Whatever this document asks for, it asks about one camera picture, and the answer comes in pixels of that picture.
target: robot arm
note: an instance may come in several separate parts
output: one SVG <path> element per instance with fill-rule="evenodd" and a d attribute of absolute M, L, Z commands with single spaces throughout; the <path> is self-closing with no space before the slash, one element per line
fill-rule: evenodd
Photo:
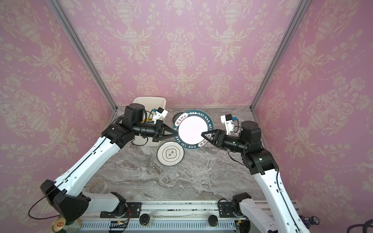
<path fill-rule="evenodd" d="M 67 221 L 98 211 L 111 212 L 116 217 L 124 215 L 126 199 L 118 193 L 93 194 L 82 190 L 93 174 L 135 135 L 152 137 L 158 142 L 177 134 L 160 119 L 156 123 L 141 123 L 144 111 L 141 104 L 127 106 L 124 115 L 101 133 L 102 136 L 78 162 L 55 181 L 46 180 L 40 186 L 49 204 Z"/>
<path fill-rule="evenodd" d="M 241 153 L 244 165 L 263 190 L 276 221 L 262 211 L 246 193 L 238 194 L 232 199 L 236 215 L 245 215 L 263 233 L 276 230 L 281 233 L 309 233 L 282 184 L 278 165 L 271 153 L 261 146 L 261 130 L 256 122 L 242 122 L 238 137 L 228 136 L 220 129 L 203 132 L 202 136 L 220 149 Z"/>

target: white plate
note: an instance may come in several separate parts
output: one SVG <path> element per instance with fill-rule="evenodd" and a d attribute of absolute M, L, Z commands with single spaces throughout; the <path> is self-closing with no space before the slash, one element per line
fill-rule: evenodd
<path fill-rule="evenodd" d="M 214 129 L 211 117 L 201 110 L 189 110 L 181 114 L 173 129 L 178 132 L 175 136 L 176 142 L 186 149 L 198 149 L 208 141 L 201 136 L 201 133 Z"/>
<path fill-rule="evenodd" d="M 158 161 L 165 166 L 174 166 L 184 157 L 184 149 L 177 142 L 166 142 L 157 152 Z"/>

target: pink wallpaper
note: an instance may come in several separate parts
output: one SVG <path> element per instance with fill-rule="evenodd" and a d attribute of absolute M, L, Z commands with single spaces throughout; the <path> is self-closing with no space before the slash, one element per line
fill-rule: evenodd
<path fill-rule="evenodd" d="M 298 0 L 60 0 L 119 106 L 248 106 Z"/>
<path fill-rule="evenodd" d="M 0 1 L 0 224 L 49 233 L 27 212 L 92 146 L 112 111 L 46 1 Z M 42 201 L 32 213 L 56 211 Z"/>
<path fill-rule="evenodd" d="M 313 232 L 373 218 L 372 8 L 312 1 L 256 111 Z"/>

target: green-rimmed plate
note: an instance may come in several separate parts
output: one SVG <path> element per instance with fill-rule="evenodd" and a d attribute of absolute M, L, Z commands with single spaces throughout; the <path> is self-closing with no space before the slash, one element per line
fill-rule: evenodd
<path fill-rule="evenodd" d="M 176 142 L 186 149 L 198 149 L 208 141 L 201 136 L 201 133 L 214 129 L 211 117 L 201 110 L 189 110 L 181 114 L 173 129 L 178 132 L 175 136 Z"/>

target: gray marble surface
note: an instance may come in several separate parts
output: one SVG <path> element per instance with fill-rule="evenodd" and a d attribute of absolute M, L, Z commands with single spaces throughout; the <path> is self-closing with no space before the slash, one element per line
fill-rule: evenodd
<path fill-rule="evenodd" d="M 190 109 L 167 109 L 166 124 L 172 127 L 173 116 Z M 224 128 L 220 116 L 229 113 L 238 117 L 240 122 L 254 120 L 249 108 L 198 109 L 210 115 L 215 129 Z M 128 143 L 98 170 L 87 187 L 102 179 L 108 186 L 105 193 L 118 192 L 127 200 L 231 199 L 241 192 L 248 192 L 254 199 L 265 199 L 249 170 L 232 161 L 227 151 L 211 144 L 199 149 L 184 149 L 183 160 L 176 166 L 167 167 L 157 159 L 158 148 Z M 240 154 L 231 153 L 231 156 L 241 161 Z"/>

